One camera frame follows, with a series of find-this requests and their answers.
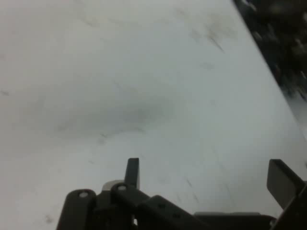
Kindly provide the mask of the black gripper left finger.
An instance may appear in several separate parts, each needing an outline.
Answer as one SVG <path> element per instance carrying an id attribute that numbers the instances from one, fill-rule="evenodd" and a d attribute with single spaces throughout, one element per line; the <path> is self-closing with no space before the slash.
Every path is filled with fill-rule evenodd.
<path id="1" fill-rule="evenodd" d="M 202 230 L 204 224 L 161 196 L 138 189 L 138 158 L 128 159 L 123 182 L 96 194 L 70 192 L 58 221 L 58 230 Z"/>

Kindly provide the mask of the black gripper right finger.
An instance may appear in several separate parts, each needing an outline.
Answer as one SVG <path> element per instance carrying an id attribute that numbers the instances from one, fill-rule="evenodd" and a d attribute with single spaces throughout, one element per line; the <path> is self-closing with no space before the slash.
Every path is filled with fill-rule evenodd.
<path id="1" fill-rule="evenodd" d="M 307 228 L 307 183 L 282 160 L 269 161 L 267 189 L 283 209 L 272 230 Z"/>

